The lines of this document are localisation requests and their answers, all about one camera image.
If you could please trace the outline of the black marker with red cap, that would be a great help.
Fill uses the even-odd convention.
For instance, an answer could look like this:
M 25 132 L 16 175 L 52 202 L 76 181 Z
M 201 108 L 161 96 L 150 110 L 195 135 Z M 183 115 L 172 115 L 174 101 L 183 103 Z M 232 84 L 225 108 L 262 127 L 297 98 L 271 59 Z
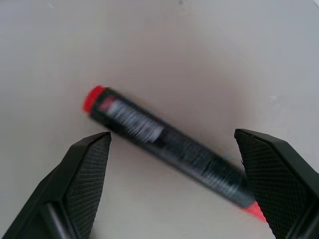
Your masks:
M 94 87 L 83 103 L 95 122 L 220 195 L 241 210 L 266 221 L 245 173 L 218 153 L 152 115 L 112 88 Z

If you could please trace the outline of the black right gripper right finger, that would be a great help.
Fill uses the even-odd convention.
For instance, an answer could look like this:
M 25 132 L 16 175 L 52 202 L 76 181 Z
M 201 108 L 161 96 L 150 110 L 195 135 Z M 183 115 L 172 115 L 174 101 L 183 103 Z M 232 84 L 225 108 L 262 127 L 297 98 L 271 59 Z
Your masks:
M 286 141 L 236 129 L 255 199 L 276 239 L 319 239 L 319 173 Z

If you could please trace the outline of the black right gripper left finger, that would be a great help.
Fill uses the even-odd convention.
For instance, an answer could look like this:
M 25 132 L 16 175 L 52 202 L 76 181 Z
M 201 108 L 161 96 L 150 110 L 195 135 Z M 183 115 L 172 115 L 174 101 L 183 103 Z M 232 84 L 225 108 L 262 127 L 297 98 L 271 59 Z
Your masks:
M 110 144 L 109 132 L 73 144 L 37 185 L 2 239 L 89 239 Z

